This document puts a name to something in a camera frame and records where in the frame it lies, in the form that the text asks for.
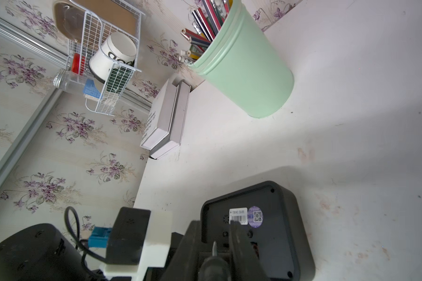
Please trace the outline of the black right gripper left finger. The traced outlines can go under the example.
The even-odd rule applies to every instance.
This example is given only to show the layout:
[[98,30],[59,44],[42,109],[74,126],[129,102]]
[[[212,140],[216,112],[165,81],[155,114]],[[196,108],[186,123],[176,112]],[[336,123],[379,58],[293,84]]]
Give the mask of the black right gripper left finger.
[[198,276],[201,246],[201,223],[192,221],[161,281],[195,281]]

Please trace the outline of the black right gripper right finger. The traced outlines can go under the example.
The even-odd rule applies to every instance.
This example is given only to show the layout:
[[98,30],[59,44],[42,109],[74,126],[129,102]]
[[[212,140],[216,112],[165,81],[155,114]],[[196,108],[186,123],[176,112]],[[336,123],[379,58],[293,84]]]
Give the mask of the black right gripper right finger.
[[269,280],[240,222],[230,222],[229,246],[233,281]]

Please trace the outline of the black square alarm clock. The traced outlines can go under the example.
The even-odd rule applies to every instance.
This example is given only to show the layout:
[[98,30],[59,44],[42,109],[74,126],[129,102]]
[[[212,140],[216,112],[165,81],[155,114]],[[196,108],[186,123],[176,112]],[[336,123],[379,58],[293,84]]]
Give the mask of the black square alarm clock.
[[265,181],[208,200],[200,214],[202,242],[229,248],[229,225],[241,223],[272,281],[311,281],[315,263],[295,195]]

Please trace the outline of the black handled screwdriver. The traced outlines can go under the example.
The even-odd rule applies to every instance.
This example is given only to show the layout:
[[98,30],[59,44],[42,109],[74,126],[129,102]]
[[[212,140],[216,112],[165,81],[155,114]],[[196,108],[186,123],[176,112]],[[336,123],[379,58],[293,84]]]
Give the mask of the black handled screwdriver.
[[213,242],[212,255],[200,267],[198,281],[230,281],[232,274],[229,264],[218,256],[216,241]]

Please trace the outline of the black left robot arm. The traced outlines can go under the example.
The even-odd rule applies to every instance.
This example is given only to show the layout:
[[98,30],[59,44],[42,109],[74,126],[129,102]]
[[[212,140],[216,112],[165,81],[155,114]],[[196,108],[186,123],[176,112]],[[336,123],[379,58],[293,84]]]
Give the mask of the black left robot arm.
[[80,260],[55,226],[37,224],[0,242],[0,281],[83,281]]

